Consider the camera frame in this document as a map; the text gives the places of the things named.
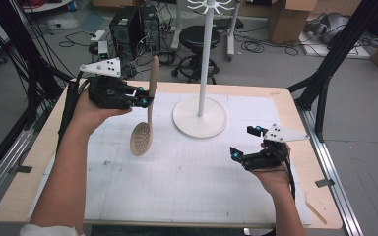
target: black stool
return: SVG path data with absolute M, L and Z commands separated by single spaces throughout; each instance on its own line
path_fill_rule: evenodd
M 183 58 L 179 62 L 179 65 L 177 65 L 176 69 L 171 71 L 171 76 L 177 77 L 178 72 L 180 72 L 183 76 L 189 78 L 188 83 L 192 83 L 192 81 L 198 81 L 201 79 L 202 53 L 204 50 L 204 30 L 204 26 L 194 26 L 188 27 L 180 33 L 180 43 L 186 48 L 190 49 L 195 55 Z M 213 29 L 211 35 L 211 49 L 217 47 L 220 41 L 220 34 L 215 29 Z M 214 74 L 218 73 L 220 71 L 220 68 L 211 59 L 209 67 L 212 67 L 212 70 L 208 71 L 208 78 L 211 78 L 213 84 L 216 85 L 217 82 L 214 78 Z

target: wooden tabletop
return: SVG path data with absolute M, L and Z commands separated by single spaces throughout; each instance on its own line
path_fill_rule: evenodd
M 147 82 L 129 82 L 132 86 L 148 87 Z M 157 92 L 199 93 L 195 84 L 158 83 Z M 305 129 L 294 105 L 290 92 L 285 88 L 258 88 L 207 85 L 207 94 L 270 97 L 274 100 L 284 127 L 304 132 Z M 54 155 L 58 140 L 65 92 L 54 107 L 38 135 L 23 165 L 31 166 L 30 173 L 18 173 L 0 202 L 0 222 L 28 222 L 28 213 L 36 195 L 42 174 Z M 338 229 L 343 223 L 328 187 L 318 188 L 315 181 L 324 179 L 310 141 L 288 143 L 297 175 L 309 208 L 312 224 L 308 228 Z

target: sleeve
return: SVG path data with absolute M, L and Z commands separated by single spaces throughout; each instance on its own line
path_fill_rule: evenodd
M 39 227 L 34 224 L 26 224 L 20 230 L 20 236 L 85 236 L 78 235 L 75 228 L 66 226 Z

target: computer tower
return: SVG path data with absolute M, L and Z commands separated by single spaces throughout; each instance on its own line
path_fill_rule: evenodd
M 145 38 L 145 45 L 152 50 L 160 50 L 160 31 L 158 15 L 155 5 L 145 5 L 140 7 L 140 17 Z
M 143 39 L 139 10 L 136 6 L 121 6 L 109 24 L 116 56 L 132 61 L 137 56 L 137 46 Z

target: slotted spoon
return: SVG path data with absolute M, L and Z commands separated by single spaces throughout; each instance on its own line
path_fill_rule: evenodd
M 156 87 L 158 85 L 159 59 L 157 56 L 153 57 L 152 69 L 150 72 L 149 97 L 154 97 L 156 94 Z M 135 156 L 140 156 L 149 150 L 153 139 L 152 127 L 152 113 L 153 103 L 147 108 L 148 122 L 141 122 L 138 124 L 131 134 L 130 149 Z

